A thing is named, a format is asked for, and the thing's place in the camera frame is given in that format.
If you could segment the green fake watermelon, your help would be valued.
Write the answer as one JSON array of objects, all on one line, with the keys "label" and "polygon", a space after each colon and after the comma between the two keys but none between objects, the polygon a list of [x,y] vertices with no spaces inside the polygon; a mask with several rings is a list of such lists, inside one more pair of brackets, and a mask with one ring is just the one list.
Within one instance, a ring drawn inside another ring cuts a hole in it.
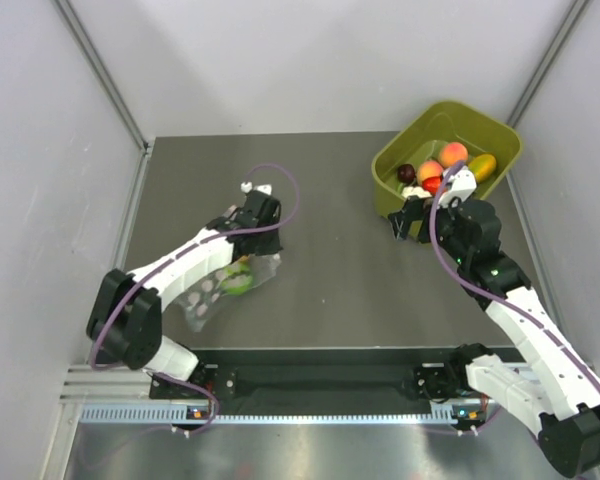
[{"label": "green fake watermelon", "polygon": [[252,287],[254,276],[246,263],[237,262],[219,270],[216,280],[223,294],[239,296]]}]

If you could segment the clear zip top bag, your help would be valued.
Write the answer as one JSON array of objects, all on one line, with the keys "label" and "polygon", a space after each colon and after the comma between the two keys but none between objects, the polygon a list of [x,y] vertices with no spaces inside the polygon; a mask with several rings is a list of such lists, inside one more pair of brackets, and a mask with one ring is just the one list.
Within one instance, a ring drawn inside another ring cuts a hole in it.
[{"label": "clear zip top bag", "polygon": [[180,308],[193,333],[205,325],[239,296],[272,280],[282,263],[279,253],[265,256],[243,256],[198,280],[174,304]]}]

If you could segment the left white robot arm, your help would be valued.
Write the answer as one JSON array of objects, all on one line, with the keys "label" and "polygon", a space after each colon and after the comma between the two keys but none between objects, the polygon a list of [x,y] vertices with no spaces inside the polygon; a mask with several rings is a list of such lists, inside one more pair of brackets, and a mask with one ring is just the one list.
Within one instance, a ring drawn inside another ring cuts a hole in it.
[{"label": "left white robot arm", "polygon": [[86,326],[95,351],[131,370],[172,378],[185,396],[206,387],[198,357],[163,333],[173,303],[200,331],[222,298],[242,295],[272,278],[281,263],[277,224],[281,203],[268,184],[244,184],[245,201],[153,263],[103,278]]}]

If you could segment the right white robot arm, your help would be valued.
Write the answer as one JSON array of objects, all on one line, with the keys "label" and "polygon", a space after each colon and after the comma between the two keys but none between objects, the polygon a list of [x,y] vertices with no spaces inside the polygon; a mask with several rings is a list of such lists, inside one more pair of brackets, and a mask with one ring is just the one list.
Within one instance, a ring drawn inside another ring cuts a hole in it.
[{"label": "right white robot arm", "polygon": [[474,391],[495,400],[535,437],[551,466],[567,478],[600,467],[600,378],[583,362],[544,309],[529,277],[501,248],[501,222],[483,201],[453,200],[434,208],[412,197],[388,220],[395,238],[422,225],[420,240],[437,256],[481,310],[512,341],[535,378],[507,367],[488,347],[454,349],[444,362],[441,396]]}]

